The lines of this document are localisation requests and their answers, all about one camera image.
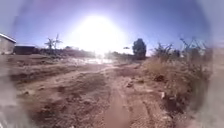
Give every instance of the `dead vegetation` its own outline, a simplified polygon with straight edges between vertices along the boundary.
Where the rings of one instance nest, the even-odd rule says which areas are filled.
[[[159,44],[140,68],[145,84],[161,94],[163,107],[176,120],[176,127],[180,127],[178,119],[200,109],[211,75],[212,48],[182,41],[183,50]]]

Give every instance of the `wall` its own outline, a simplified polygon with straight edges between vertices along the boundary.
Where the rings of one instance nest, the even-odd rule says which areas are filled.
[[[0,54],[11,54],[13,52],[14,43],[0,36]]]

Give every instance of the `sun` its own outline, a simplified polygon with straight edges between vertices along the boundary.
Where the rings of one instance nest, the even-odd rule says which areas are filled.
[[[126,36],[108,18],[94,15],[84,18],[67,40],[74,47],[102,55],[120,51],[126,43]]]

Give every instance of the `roof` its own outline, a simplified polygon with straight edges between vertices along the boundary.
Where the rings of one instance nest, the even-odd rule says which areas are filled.
[[[0,36],[5,38],[5,39],[7,39],[7,40],[9,40],[9,41],[11,41],[11,42],[13,42],[13,43],[16,43],[16,41],[14,39],[12,39],[12,38],[10,38],[10,37],[8,37],[6,35],[3,35],[3,34],[0,33]]]

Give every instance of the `dry grass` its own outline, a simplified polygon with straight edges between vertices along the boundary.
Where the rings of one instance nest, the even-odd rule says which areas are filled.
[[[183,112],[188,106],[197,110],[202,104],[210,75],[202,65],[181,61],[161,62],[154,58],[146,60],[141,70],[149,86],[165,92],[165,107],[175,109],[170,111]]]

